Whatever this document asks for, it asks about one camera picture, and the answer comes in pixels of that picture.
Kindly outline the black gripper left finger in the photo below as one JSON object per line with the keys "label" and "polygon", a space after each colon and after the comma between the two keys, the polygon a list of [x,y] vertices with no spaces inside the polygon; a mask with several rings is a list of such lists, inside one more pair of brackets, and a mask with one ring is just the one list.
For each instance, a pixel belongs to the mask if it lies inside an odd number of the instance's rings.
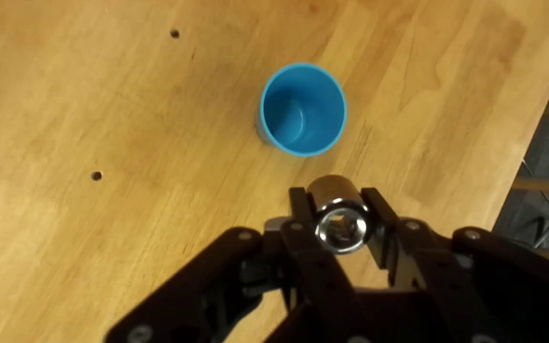
{"label": "black gripper left finger", "polygon": [[364,308],[335,257],[318,242],[316,196],[289,190],[291,213],[270,230],[232,226],[148,293],[104,343],[223,343],[263,295],[278,289],[285,318],[268,343],[350,343]]}

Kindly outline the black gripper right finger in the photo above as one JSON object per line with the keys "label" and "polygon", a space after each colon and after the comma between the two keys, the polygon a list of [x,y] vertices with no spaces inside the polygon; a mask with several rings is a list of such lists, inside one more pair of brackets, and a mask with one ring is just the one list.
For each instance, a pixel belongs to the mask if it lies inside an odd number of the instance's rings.
{"label": "black gripper right finger", "polygon": [[449,238],[362,188],[367,249],[388,285],[425,295],[461,343],[549,343],[549,259],[478,226]]}

